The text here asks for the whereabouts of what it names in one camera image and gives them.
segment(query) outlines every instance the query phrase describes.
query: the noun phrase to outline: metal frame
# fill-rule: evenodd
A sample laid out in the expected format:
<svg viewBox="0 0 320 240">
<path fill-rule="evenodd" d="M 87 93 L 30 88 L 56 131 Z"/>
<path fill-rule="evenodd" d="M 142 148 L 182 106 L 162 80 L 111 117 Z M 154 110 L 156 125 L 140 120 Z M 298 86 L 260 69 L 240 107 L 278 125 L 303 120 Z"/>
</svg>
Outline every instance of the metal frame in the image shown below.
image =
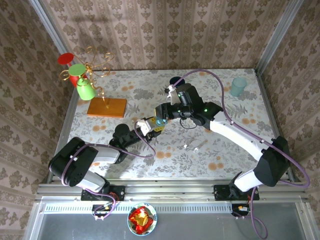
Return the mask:
<svg viewBox="0 0 320 240">
<path fill-rule="evenodd" d="M 297 202 L 296 209 L 306 239 L 320 239 L 320 232 L 309 202 Z"/>
<path fill-rule="evenodd" d="M 256 65 L 255 69 L 257 70 L 259 75 L 262 75 L 262 73 L 266 69 L 269 61 L 276 52 L 282 38 L 285 36 L 303 2 L 304 0 L 289 1 L 282 17 L 279 20 L 279 23 L 274 30 L 274 33 L 272 34 L 271 39 L 269 40 L 261 58 L 259 59 L 258 64 Z"/>
<path fill-rule="evenodd" d="M 59 137 L 54 155 L 56 155 L 68 143 L 72 122 L 74 120 L 74 116 L 77 109 L 78 100 L 79 100 L 79 94 L 77 92 L 77 89 L 74 88 L 71 99 L 70 99 L 70 103 L 68 106 L 68 110 L 66 111 L 65 119 L 63 122 L 63 126 L 61 129 L 60 137 Z M 51 183 L 53 176 L 54 174 L 50 171 L 46 180 L 47 184 Z"/>
<path fill-rule="evenodd" d="M 50 18 L 50 14 L 47 12 L 45 6 L 41 2 L 41 0 L 30 0 L 29 1 L 31 5 L 33 6 L 35 12 L 38 14 L 41 22 L 43 23 L 46 31 L 50 35 L 51 39 L 53 40 L 55 46 L 57 47 L 59 53 L 67 53 L 68 48 L 67 45 L 62 40 L 61 35 L 59 34 L 59 31 L 53 24 L 52 19 Z"/>
<path fill-rule="evenodd" d="M 214 208 L 215 206 L 228 207 L 229 204 L 241 204 L 244 201 L 215 201 L 213 186 L 217 184 L 228 184 L 231 179 L 179 179 L 179 178 L 162 178 L 154 179 L 108 179 L 112 185 L 126 186 L 124 202 L 119 207 L 120 211 L 128 211 L 129 206 L 137 202 L 148 202 L 150 204 L 167 207 L 175 204 L 176 206 L 207 206 Z M 255 204 L 274 204 L 274 203 L 306 203 L 308 195 L 303 189 L 288 186 L 280 183 L 275 187 L 260 186 L 258 188 L 260 200 L 255 201 Z M 93 202 L 81 201 L 82 189 L 79 187 L 63 186 L 60 179 L 53 177 L 51 184 L 40 184 L 38 194 L 35 197 L 31 217 L 28 223 L 28 229 L 24 239 L 36 240 L 38 238 L 41 223 L 44 214 L 79 214 L 89 213 Z M 94 204 L 105 204 L 105 201 L 95 201 Z M 315 220 L 312 214 L 305 215 L 303 219 L 305 225 Z M 316 236 L 314 228 L 317 225 L 312 225 L 307 228 L 306 236 Z"/>
<path fill-rule="evenodd" d="M 254 70 L 254 71 L 255 71 L 256 79 L 258 81 L 258 85 L 259 85 L 259 88 L 260 88 L 262 99 L 263 99 L 263 102 L 264 102 L 264 105 L 265 105 L 266 113 L 268 114 L 268 117 L 269 117 L 269 120 L 270 120 L 270 125 L 271 125 L 271 128 L 272 128 L 273 134 L 277 138 L 278 136 L 280 136 L 280 132 L 279 132 L 279 129 L 278 129 L 278 126 L 277 126 L 275 115 L 273 114 L 273 111 L 272 111 L 271 104 L 269 102 L 269 98 L 268 98 L 268 95 L 267 95 L 267 91 L 265 89 L 265 85 L 264 85 L 264 83 L 262 81 L 261 74 L 259 74 L 257 72 L 257 70 Z M 286 172 L 288 174 L 289 180 L 291 182 L 295 182 L 295 177 L 294 177 L 294 174 L 292 172 L 291 167 L 289 167 Z"/>
</svg>

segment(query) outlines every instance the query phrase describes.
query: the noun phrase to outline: green cup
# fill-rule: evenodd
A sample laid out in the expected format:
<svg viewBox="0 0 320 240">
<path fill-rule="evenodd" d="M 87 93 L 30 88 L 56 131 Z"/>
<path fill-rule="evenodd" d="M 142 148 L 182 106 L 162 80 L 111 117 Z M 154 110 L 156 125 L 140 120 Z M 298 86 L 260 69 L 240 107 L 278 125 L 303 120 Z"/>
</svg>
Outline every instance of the green cup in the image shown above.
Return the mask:
<svg viewBox="0 0 320 240">
<path fill-rule="evenodd" d="M 96 96 L 96 90 L 91 86 L 88 78 L 79 78 L 76 82 L 76 90 L 84 101 L 89 101 Z"/>
</svg>

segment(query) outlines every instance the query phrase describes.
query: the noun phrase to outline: wall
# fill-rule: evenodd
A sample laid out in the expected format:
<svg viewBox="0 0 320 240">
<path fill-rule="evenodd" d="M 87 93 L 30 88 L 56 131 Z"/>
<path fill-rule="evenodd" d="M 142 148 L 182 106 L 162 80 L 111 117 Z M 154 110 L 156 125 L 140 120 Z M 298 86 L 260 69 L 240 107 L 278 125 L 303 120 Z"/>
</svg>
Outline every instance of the wall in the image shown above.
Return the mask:
<svg viewBox="0 0 320 240">
<path fill-rule="evenodd" d="M 68 49 L 130 69 L 255 68 L 288 0 L 42 0 Z"/>
<path fill-rule="evenodd" d="M 27 1 L 0 0 L 0 239 L 21 239 L 73 87 Z"/>
<path fill-rule="evenodd" d="M 320 226 L 320 1 L 305 0 L 263 73 L 277 125 L 311 177 L 307 193 Z M 295 170 L 303 181 L 302 174 Z"/>
</svg>

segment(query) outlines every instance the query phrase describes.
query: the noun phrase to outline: floral tablecloth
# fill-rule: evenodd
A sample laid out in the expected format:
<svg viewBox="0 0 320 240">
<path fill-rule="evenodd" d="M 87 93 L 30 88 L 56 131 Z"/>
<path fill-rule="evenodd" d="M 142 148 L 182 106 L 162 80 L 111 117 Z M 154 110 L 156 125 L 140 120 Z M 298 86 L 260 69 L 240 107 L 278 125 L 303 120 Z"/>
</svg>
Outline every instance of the floral tablecloth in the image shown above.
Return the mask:
<svg viewBox="0 0 320 240">
<path fill-rule="evenodd" d="M 253 69 L 214 69 L 222 80 L 225 105 L 235 121 L 273 137 L 266 107 Z M 87 115 L 89 101 L 79 99 L 69 140 L 80 137 L 86 142 L 107 144 L 115 127 L 120 123 L 133 129 L 134 122 L 152 117 L 154 108 L 168 102 L 164 89 L 169 80 L 182 76 L 188 70 L 132 70 L 113 71 L 110 76 L 97 79 L 97 86 L 104 87 L 105 95 L 127 99 L 124 118 L 92 117 Z M 247 86 L 239 97 L 230 94 L 235 77 L 244 77 Z M 204 72 L 193 73 L 186 79 L 194 85 L 204 102 L 221 106 L 221 88 L 218 81 Z M 184 122 L 192 127 L 192 122 Z M 156 156 L 144 159 L 128 156 L 121 164 L 96 164 L 91 170 L 107 178 L 232 178 L 240 171 L 248 171 L 257 163 L 241 147 L 222 135 L 204 127 L 184 129 L 179 120 L 169 121 L 160 136 L 152 140 Z M 151 151 L 141 142 L 129 151 L 148 155 Z"/>
</svg>

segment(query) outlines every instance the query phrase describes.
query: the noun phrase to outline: bowl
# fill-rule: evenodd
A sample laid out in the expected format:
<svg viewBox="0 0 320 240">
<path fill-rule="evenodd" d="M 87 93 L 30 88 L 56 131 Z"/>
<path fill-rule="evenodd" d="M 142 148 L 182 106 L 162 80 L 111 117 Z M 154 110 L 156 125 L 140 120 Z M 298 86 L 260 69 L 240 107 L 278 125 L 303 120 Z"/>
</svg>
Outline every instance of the bowl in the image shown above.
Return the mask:
<svg viewBox="0 0 320 240">
<path fill-rule="evenodd" d="M 151 217 L 153 219 L 153 222 L 152 224 L 146 229 L 146 231 L 144 231 L 143 233 L 141 234 L 138 234 L 136 233 L 136 229 L 135 229 L 135 225 L 129 220 L 129 216 L 138 208 L 141 208 L 141 207 L 145 207 L 145 211 L 148 213 L 149 217 Z M 156 213 L 156 210 L 153 206 L 151 206 L 150 204 L 148 203 L 145 203 L 145 202 L 141 202 L 141 203 L 138 203 L 136 205 L 134 205 L 132 207 L 132 209 L 130 210 L 129 214 L 128 214 L 128 217 L 127 217 L 127 223 L 128 223 L 128 227 L 130 229 L 130 231 L 137 235 L 137 236 L 146 236 L 148 234 L 150 234 L 156 227 L 157 225 L 157 220 L 158 220 L 158 216 L 157 216 L 157 213 Z"/>
</svg>

